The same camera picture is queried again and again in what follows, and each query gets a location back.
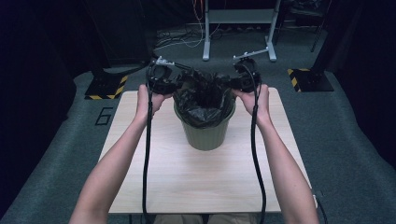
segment forearm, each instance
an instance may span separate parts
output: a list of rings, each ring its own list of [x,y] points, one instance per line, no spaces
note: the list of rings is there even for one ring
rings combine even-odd
[[[258,118],[276,197],[287,223],[318,223],[311,189],[269,116]]]
[[[75,212],[93,212],[97,215],[108,213],[128,172],[146,122],[144,117],[135,118],[116,144],[96,164],[80,193]]]

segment green bucket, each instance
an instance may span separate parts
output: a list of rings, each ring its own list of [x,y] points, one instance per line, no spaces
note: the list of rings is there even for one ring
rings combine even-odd
[[[184,133],[187,136],[187,140],[192,147],[196,149],[208,151],[219,147],[223,141],[228,128],[228,121],[233,116],[235,111],[235,104],[233,104],[233,110],[218,126],[205,129],[197,129],[183,122],[180,115],[177,112],[176,105],[174,106],[175,113],[180,119],[183,125]]]

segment crumpled black plastic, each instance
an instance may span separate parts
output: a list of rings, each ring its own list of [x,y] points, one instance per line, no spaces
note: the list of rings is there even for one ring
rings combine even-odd
[[[230,115],[235,98],[230,88],[216,81],[216,75],[193,70],[174,93],[175,107],[183,122],[197,129],[212,128]]]

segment dark background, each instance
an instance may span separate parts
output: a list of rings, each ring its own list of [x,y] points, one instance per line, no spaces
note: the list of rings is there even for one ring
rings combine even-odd
[[[126,0],[112,1],[115,5]],[[143,20],[132,18],[136,35],[153,23],[154,30],[194,21],[191,1],[145,1]],[[353,32],[329,24],[330,48],[319,56],[327,65],[343,57],[333,71],[341,83],[362,131],[378,153],[396,165],[396,22],[393,1],[344,1],[332,10],[332,19],[352,21],[358,2],[361,14]],[[6,0],[0,6],[0,85],[2,97],[0,134],[1,216],[7,211],[29,174],[50,145],[76,93],[74,77],[114,63],[101,39],[103,31],[90,14],[87,3],[78,0]],[[229,7],[266,7],[258,1],[229,1]],[[222,8],[222,4],[212,7]],[[139,12],[131,10],[133,15]],[[134,52],[133,62],[146,61],[145,52]]]

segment light wooden tabletop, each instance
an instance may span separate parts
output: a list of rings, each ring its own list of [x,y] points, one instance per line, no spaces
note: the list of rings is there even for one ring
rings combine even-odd
[[[102,158],[132,121],[136,91],[126,91],[111,124]],[[151,128],[147,210],[153,214],[260,212],[262,196],[251,155],[251,116],[238,98],[223,144],[210,151],[191,147],[177,118],[173,99],[155,113]],[[286,147],[308,180],[278,91],[270,88],[270,113]],[[142,213],[146,132],[110,213]],[[267,196],[267,212],[280,212],[260,131],[256,147]]]

